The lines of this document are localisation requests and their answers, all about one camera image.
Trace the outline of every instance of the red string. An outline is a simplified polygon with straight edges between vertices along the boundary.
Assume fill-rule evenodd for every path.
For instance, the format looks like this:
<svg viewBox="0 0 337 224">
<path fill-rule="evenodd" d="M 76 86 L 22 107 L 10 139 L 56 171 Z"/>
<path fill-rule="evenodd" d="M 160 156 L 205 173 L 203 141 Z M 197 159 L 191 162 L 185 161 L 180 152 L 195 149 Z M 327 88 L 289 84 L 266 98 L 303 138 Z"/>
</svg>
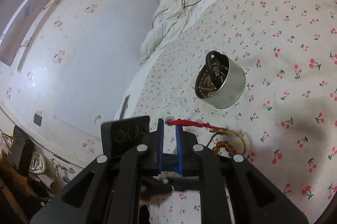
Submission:
<svg viewBox="0 0 337 224">
<path fill-rule="evenodd" d="M 227 130 L 228 129 L 228 127 L 226 127 L 226 128 L 216 127 L 216 126 L 210 125 L 209 123 L 199 123 L 199 122 L 190 121 L 190 120 L 168 120 L 167 123 L 169 125 L 206 127 L 206 128 L 210 128 L 210 129 L 217 129 L 217 130 Z"/>
</svg>

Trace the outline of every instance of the bead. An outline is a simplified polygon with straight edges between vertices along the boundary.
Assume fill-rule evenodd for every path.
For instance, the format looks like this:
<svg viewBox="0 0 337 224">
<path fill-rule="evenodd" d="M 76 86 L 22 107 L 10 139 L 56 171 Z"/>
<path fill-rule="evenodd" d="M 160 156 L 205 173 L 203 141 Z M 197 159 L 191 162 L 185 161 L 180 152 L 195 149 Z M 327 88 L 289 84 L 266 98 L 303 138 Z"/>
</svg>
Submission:
<svg viewBox="0 0 337 224">
<path fill-rule="evenodd" d="M 213 151 L 214 153 L 219 153 L 219 152 L 220 152 L 220 148 L 214 146 L 214 147 L 212 148 L 212 151 Z"/>
<path fill-rule="evenodd" d="M 226 147 L 225 147 L 225 150 L 226 150 L 227 152 L 230 152 L 230 151 L 233 150 L 233 149 L 234 149 L 233 146 L 230 145 L 230 144 L 226 145 Z"/>
<path fill-rule="evenodd" d="M 233 157 L 233 156 L 235 156 L 236 154 L 237 154 L 237 151 L 236 151 L 235 149 L 233 149 L 233 150 L 231 150 L 231 151 L 229 152 L 230 157 Z"/>
</svg>

